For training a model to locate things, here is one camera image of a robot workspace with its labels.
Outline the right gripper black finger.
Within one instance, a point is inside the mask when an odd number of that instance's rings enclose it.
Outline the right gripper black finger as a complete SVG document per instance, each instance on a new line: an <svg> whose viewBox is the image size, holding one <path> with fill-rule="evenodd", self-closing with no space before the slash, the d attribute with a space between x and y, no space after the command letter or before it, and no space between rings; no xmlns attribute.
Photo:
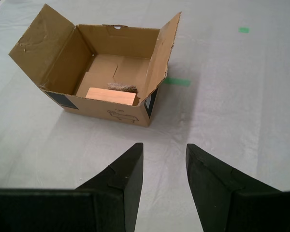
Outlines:
<svg viewBox="0 0 290 232"><path fill-rule="evenodd" d="M143 169L135 143L76 189L0 188L0 232L132 232Z"/></svg>
<svg viewBox="0 0 290 232"><path fill-rule="evenodd" d="M290 232L290 191L280 191L187 144L190 191L205 232Z"/></svg>

